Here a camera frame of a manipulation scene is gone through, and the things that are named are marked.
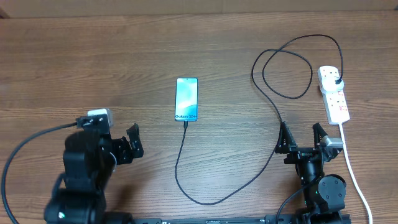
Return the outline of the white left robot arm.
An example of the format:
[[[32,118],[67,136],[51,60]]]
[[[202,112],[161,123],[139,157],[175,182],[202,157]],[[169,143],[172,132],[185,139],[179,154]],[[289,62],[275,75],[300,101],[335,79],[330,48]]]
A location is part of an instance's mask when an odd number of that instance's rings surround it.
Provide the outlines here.
[[[113,139],[108,128],[91,127],[66,138],[65,171],[59,175],[45,208],[47,223],[134,223],[130,213],[106,211],[104,194],[116,167],[144,154],[138,124],[126,133],[126,137]]]

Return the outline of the blue Samsung smartphone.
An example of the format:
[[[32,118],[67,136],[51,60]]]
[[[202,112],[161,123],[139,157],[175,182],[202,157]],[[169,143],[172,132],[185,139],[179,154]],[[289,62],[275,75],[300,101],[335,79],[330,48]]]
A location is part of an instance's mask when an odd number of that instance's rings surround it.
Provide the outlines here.
[[[175,120],[198,119],[198,78],[177,78],[175,91]]]

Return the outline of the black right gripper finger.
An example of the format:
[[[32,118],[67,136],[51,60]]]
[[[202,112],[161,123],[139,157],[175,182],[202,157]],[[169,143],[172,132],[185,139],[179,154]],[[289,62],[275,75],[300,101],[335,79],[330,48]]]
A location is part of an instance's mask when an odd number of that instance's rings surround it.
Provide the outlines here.
[[[327,135],[326,131],[321,127],[320,123],[315,123],[312,126],[312,128],[313,128],[315,147],[326,146],[326,140],[328,139],[328,135]]]
[[[297,150],[297,143],[285,121],[280,124],[279,138],[274,150],[278,154],[288,154]]]

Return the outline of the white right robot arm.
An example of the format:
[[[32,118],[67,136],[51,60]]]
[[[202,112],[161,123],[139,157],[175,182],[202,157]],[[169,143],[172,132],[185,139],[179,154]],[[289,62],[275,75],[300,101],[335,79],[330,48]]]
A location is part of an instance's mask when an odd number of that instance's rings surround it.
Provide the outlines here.
[[[326,175],[323,171],[325,163],[343,150],[343,141],[329,137],[318,123],[312,128],[314,146],[298,147],[286,123],[280,124],[274,151],[286,155],[285,164],[295,166],[301,188],[282,203],[275,217],[266,219],[271,223],[351,223],[350,216],[341,212],[345,208],[346,181],[337,174]],[[293,215],[282,215],[285,205],[300,194],[304,197],[305,208],[298,209]]]

